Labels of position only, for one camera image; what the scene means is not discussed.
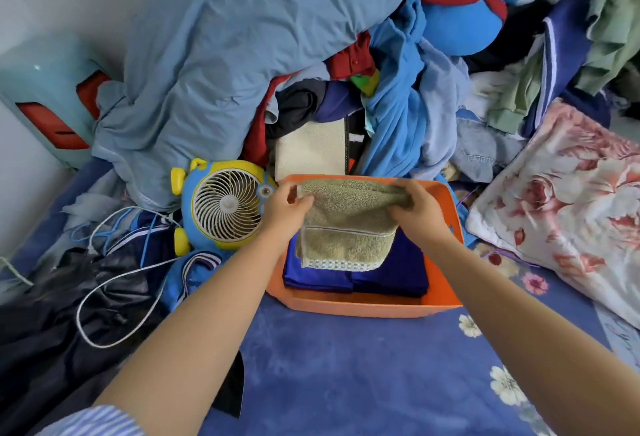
desk fan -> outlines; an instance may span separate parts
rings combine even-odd
[[[175,230],[174,242],[176,255],[183,256],[191,246],[206,249],[214,244],[235,250],[248,242],[276,183],[248,161],[209,163],[196,158],[188,175],[172,168],[171,187],[174,195],[182,195],[184,228]]]

hand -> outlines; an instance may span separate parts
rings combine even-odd
[[[413,206],[410,209],[389,206],[388,212],[411,242],[425,250],[441,241],[455,240],[444,221],[440,204],[420,183],[416,180],[398,179],[395,185],[404,188],[411,195]]]
[[[314,198],[311,196],[296,198],[295,183],[283,183],[264,206],[260,235],[272,239],[283,252],[302,227],[302,221],[313,204]]]

orange storage box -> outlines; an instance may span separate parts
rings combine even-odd
[[[393,178],[290,175],[283,182],[292,181],[300,184],[318,178],[364,180],[384,184],[395,181]],[[434,181],[420,181],[419,183],[436,198],[444,213],[444,219],[453,234],[461,243],[464,242],[456,205],[447,186]],[[424,256],[424,266],[429,279],[429,289],[427,294],[421,298],[370,293],[327,293],[286,287],[282,279],[286,258],[287,254],[284,253],[278,260],[269,280],[267,293],[292,310],[370,318],[420,318],[462,306],[440,269],[427,256]]]

blue striped shirt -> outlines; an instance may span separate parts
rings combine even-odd
[[[37,436],[145,436],[132,416],[114,406],[97,406],[66,416]]]

pink floral pillow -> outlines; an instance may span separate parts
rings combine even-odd
[[[551,104],[473,204],[467,229],[640,328],[640,146],[577,109]]]

